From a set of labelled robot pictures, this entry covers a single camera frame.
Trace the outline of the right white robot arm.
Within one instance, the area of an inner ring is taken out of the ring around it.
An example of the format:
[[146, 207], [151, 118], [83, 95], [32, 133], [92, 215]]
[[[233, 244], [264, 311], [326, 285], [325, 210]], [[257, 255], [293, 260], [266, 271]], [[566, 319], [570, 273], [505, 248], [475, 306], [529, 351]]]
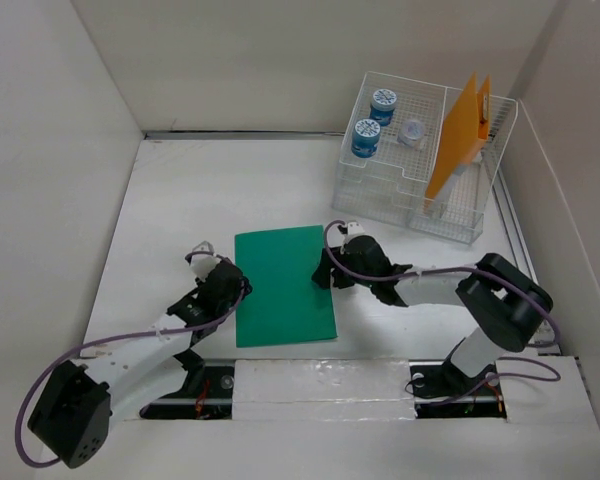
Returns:
[[379, 243], [365, 234], [349, 235], [339, 247], [324, 247], [312, 281], [321, 289], [362, 285], [388, 306], [465, 308], [476, 329], [434, 374], [410, 382], [414, 396], [446, 402], [479, 389], [504, 353], [527, 348], [553, 308], [551, 296], [499, 254], [487, 253], [467, 267], [425, 272], [391, 262]]

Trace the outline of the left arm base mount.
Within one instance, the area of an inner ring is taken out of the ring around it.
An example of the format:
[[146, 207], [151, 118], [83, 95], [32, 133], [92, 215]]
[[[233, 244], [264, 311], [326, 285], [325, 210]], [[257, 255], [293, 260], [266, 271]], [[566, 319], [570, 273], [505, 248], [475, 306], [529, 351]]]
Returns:
[[152, 383], [159, 392], [138, 412], [145, 420], [228, 420], [232, 415], [235, 361], [204, 360], [193, 350], [161, 365], [164, 375]]

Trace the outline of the blue tape roll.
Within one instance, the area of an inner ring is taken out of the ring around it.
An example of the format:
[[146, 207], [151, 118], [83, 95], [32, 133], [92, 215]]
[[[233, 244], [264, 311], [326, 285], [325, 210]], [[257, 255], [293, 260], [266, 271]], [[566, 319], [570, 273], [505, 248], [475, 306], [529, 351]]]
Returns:
[[351, 137], [351, 152], [359, 158], [371, 158], [375, 155], [382, 127], [370, 118], [357, 121]]
[[389, 89], [377, 89], [371, 96], [369, 118], [381, 127], [388, 126], [397, 106], [397, 94]]

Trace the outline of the orange notebook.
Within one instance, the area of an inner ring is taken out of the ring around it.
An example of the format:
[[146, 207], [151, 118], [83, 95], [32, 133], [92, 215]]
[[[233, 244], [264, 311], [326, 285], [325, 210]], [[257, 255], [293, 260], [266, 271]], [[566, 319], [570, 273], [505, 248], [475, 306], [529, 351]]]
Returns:
[[485, 145], [490, 131], [491, 78], [477, 88], [473, 73], [446, 115], [424, 207], [446, 204], [460, 177]]

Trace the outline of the small clear tape roll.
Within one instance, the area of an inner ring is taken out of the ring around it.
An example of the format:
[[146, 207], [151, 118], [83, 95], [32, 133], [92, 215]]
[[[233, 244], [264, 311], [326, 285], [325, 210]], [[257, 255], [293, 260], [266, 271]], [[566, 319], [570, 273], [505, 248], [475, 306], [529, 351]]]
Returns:
[[419, 149], [425, 133], [425, 125], [420, 120], [408, 119], [400, 127], [397, 141], [407, 147]]

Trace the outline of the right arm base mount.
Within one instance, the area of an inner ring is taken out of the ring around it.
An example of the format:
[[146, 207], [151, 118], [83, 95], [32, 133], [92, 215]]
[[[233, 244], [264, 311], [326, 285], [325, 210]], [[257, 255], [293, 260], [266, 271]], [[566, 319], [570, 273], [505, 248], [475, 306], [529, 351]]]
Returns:
[[410, 361], [404, 390], [413, 397], [415, 417], [424, 419], [505, 419], [504, 396], [494, 364], [475, 378], [454, 382], [444, 376], [442, 361]]

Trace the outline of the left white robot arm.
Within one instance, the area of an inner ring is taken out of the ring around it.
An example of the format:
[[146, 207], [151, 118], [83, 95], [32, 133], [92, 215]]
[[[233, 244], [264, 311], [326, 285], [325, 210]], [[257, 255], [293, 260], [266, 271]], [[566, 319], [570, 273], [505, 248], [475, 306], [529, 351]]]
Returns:
[[62, 354], [34, 382], [16, 428], [28, 428], [53, 454], [33, 468], [64, 464], [76, 469], [103, 446], [111, 428], [127, 414], [174, 391], [192, 396], [202, 387], [204, 361], [193, 348], [212, 335], [252, 287], [229, 260], [214, 258], [197, 272], [195, 288], [167, 308], [143, 332], [105, 338], [113, 351], [79, 359], [80, 347]]

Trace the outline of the green notebook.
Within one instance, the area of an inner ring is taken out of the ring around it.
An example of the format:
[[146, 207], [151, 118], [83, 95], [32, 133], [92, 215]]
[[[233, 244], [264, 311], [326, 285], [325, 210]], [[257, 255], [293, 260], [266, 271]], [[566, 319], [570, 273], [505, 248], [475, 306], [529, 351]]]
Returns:
[[312, 275], [323, 248], [320, 225], [241, 233], [235, 261], [252, 287], [236, 312], [236, 346], [269, 347], [337, 338], [332, 294]]

